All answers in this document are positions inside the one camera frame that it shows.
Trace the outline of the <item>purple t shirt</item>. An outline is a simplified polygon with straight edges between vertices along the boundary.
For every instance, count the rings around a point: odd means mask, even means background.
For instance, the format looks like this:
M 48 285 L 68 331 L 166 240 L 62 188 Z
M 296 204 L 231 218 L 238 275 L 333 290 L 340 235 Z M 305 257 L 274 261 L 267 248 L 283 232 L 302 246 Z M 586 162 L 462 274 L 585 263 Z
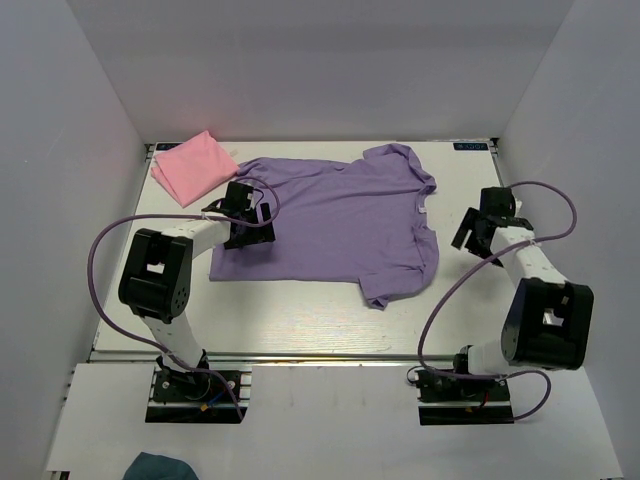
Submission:
M 238 175 L 271 186 L 275 240 L 216 248 L 210 280 L 356 283 L 379 310 L 433 281 L 439 248 L 425 201 L 437 185 L 411 147 L 374 147 L 351 163 L 262 157 Z

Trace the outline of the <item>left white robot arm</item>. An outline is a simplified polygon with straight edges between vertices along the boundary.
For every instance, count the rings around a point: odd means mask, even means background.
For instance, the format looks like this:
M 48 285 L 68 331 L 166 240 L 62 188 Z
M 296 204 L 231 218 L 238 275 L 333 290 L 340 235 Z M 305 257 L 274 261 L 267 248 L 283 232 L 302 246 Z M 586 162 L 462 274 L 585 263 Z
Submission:
M 118 297 L 148 327 L 162 351 L 160 366 L 179 372 L 177 387 L 188 398 L 205 396 L 212 378 L 186 315 L 193 261 L 217 247 L 226 251 L 274 241 L 264 190 L 235 181 L 200 215 L 162 231 L 135 232 Z

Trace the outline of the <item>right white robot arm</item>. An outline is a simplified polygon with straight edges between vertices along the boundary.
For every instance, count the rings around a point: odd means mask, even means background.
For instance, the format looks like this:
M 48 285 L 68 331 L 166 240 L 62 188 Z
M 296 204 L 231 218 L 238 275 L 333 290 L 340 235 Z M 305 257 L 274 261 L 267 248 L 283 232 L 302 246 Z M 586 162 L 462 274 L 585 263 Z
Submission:
M 451 384 L 461 397 L 484 391 L 489 375 L 528 368 L 577 370 L 586 355 L 594 293 L 561 274 L 540 247 L 534 227 L 517 213 L 508 187 L 481 190 L 452 246 L 503 268 L 515 287 L 500 337 L 455 356 Z

